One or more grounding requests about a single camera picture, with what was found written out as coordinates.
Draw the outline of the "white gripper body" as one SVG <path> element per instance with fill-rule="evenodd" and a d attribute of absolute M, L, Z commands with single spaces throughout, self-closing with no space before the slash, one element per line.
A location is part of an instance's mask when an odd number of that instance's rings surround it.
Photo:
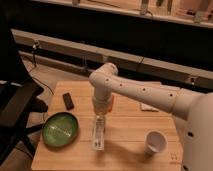
<path fill-rule="evenodd" d="M 96 115 L 106 115 L 108 113 L 109 102 L 105 100 L 98 100 L 96 97 L 92 98 L 94 113 Z"/>

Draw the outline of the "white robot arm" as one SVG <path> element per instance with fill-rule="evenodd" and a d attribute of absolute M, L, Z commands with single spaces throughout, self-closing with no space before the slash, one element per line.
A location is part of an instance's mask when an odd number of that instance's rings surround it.
<path fill-rule="evenodd" d="M 135 81 L 118 76 L 113 63 L 92 72 L 94 113 L 106 115 L 112 93 L 126 96 L 187 121 L 181 171 L 213 171 L 213 92 Z"/>

